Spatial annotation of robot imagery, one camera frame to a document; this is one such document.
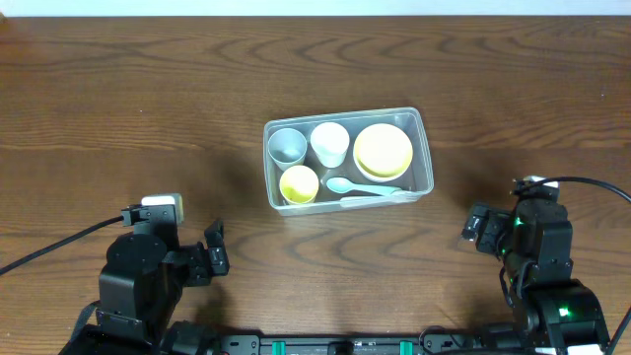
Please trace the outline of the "white plastic fork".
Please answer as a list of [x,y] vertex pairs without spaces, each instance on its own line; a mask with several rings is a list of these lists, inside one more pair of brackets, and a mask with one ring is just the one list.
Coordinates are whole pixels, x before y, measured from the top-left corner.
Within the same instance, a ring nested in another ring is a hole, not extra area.
[[398,190],[390,195],[371,195],[371,196],[346,196],[340,199],[341,202],[355,201],[355,200],[380,200],[380,199],[393,199],[393,200],[410,200],[412,202],[417,201],[420,195],[412,191]]

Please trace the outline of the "white plastic bowl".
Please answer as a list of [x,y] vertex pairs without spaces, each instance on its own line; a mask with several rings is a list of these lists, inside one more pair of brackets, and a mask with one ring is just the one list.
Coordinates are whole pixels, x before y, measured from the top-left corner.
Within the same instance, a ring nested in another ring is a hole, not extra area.
[[369,173],[367,170],[365,170],[362,167],[362,165],[360,164],[359,160],[357,160],[355,156],[353,156],[353,161],[354,161],[354,164],[355,164],[356,168],[359,170],[359,172],[360,172],[360,174],[362,176],[364,176],[365,178],[367,178],[370,181],[379,182],[379,183],[389,182],[389,181],[393,181],[395,179],[401,178],[404,174],[406,174],[407,170],[410,167],[410,166],[408,166],[406,169],[404,169],[400,173],[398,173],[398,174],[396,174],[394,176],[391,176],[391,177],[377,177],[377,176],[374,176],[371,173]]

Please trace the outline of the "yellow plastic bowl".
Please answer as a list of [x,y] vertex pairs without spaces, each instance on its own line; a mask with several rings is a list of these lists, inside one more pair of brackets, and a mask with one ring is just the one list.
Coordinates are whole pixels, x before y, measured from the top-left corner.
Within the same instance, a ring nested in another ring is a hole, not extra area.
[[385,178],[411,165],[413,146],[402,129],[392,124],[376,123],[357,135],[353,156],[369,173]]

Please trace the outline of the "yellow plastic cup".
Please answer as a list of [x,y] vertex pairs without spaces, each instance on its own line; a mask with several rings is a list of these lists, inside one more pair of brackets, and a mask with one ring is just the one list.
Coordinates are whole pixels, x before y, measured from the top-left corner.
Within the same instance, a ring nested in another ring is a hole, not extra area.
[[307,204],[315,201],[319,190],[319,180],[311,168],[294,166],[282,174],[279,188],[287,203]]

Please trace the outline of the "grey plastic cup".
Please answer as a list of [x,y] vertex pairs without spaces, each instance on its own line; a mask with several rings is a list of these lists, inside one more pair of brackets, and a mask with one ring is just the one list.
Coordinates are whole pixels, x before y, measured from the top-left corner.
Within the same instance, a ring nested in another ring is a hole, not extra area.
[[267,152],[281,171],[302,165],[307,151],[305,135],[294,128],[279,129],[267,141]]

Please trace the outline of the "pale green plastic spoon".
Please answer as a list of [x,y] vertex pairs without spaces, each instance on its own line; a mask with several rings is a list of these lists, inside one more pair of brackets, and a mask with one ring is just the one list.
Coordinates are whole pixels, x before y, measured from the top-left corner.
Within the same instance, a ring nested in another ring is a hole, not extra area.
[[394,186],[358,184],[352,182],[346,177],[331,177],[326,181],[325,185],[329,190],[338,194],[344,194],[350,191],[361,191],[375,195],[388,196],[400,191],[399,187]]

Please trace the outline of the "clear plastic storage container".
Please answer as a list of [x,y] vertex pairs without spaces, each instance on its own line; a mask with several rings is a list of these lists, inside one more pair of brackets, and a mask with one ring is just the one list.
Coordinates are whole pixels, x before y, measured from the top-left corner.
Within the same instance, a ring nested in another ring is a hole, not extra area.
[[361,191],[337,194],[326,187],[325,183],[329,178],[344,177],[359,184],[369,184],[371,181],[360,174],[354,164],[351,153],[347,154],[341,166],[335,169],[328,169],[320,163],[312,149],[309,149],[307,152],[305,165],[311,168],[319,179],[319,190],[315,201],[299,205],[287,203],[282,197],[279,188],[282,171],[269,156],[267,141],[273,133],[282,128],[294,128],[303,133],[305,137],[309,137],[319,124],[328,121],[344,126],[350,135],[351,141],[354,141],[364,128],[376,123],[392,124],[402,129],[411,140],[413,159],[406,174],[391,181],[389,184],[405,191],[417,193],[420,195],[420,198],[432,191],[434,177],[428,139],[421,115],[414,107],[383,108],[276,119],[267,122],[263,128],[263,169],[268,202],[280,215],[290,217],[413,203],[410,200],[396,201],[389,198],[341,202],[340,199],[346,196],[371,196],[374,194]]

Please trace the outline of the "white plastic cup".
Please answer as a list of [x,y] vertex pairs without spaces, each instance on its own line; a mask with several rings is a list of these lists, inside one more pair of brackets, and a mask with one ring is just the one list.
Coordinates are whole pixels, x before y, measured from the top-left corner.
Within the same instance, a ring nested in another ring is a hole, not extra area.
[[321,164],[326,168],[334,169],[345,160],[350,136],[341,124],[325,122],[313,130],[310,143]]

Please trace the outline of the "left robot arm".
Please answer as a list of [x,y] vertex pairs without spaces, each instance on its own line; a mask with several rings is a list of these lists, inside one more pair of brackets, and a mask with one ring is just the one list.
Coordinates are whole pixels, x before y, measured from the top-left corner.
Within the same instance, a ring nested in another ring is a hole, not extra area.
[[187,287],[202,287],[230,269],[224,224],[215,220],[194,245],[180,243],[173,204],[132,205],[122,222],[132,232],[107,249],[100,297],[80,313],[65,354],[218,354],[220,336],[190,321],[172,322]]

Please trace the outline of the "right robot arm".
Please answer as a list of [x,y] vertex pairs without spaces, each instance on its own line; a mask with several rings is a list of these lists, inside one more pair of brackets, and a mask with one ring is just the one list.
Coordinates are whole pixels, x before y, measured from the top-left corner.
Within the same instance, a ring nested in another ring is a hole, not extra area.
[[512,210],[475,203],[461,236],[502,262],[500,284],[514,316],[507,335],[492,335],[495,348],[606,349],[610,338],[593,291],[572,277],[573,226],[558,202],[560,188],[544,184],[516,194]]

